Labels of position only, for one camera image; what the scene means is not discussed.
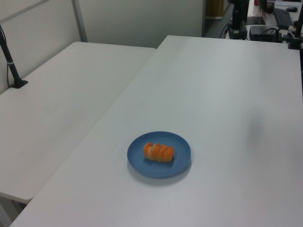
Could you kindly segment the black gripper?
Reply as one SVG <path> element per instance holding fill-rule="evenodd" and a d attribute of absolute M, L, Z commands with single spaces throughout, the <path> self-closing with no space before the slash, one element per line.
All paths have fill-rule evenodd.
<path fill-rule="evenodd" d="M 229 39 L 247 39 L 247 14 L 248 14 L 248 0 L 227 0 L 228 3 L 233 4 L 232 20 L 228 21 Z M 239 33 L 232 26 L 240 26 Z"/>

